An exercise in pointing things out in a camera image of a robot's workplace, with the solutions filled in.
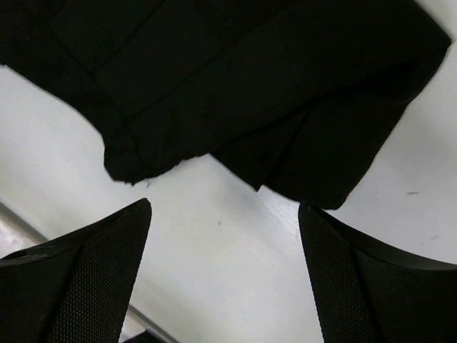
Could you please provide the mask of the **black pleated skirt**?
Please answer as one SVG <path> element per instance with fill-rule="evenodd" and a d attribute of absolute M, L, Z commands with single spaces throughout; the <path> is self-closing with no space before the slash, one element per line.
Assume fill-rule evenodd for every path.
<path fill-rule="evenodd" d="M 337 209 L 451 38 L 415 1 L 3 1 L 1 64 L 101 134 L 118 182 L 212 155 Z"/>

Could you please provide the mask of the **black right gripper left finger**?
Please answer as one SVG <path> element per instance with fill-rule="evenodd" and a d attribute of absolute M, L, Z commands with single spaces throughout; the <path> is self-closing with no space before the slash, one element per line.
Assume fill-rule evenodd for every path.
<path fill-rule="evenodd" d="M 1 341 L 117 342 L 150 223 L 140 199 L 1 258 Z"/>

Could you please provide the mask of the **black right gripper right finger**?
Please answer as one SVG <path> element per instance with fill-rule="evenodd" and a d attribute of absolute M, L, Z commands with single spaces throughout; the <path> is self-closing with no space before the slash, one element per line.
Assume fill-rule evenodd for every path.
<path fill-rule="evenodd" d="M 456 341 L 456 265 L 392 247 L 309 204 L 298 221 L 325 342 Z"/>

